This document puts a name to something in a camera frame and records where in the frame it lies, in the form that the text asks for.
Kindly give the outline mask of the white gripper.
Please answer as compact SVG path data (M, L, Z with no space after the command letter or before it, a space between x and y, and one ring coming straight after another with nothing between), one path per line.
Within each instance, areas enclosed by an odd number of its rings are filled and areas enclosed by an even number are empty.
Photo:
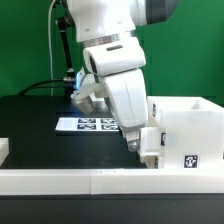
M108 94L118 126L130 152L140 149L140 131L148 121L143 73L134 69L100 79Z

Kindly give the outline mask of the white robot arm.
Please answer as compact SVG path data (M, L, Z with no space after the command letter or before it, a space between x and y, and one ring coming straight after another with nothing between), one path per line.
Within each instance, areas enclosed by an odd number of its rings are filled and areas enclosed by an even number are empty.
M140 130L147 125L146 90L141 68L146 64L135 30L167 20L179 0L65 0L83 44L87 70L98 77L82 93L101 91L109 100L128 149L140 148Z

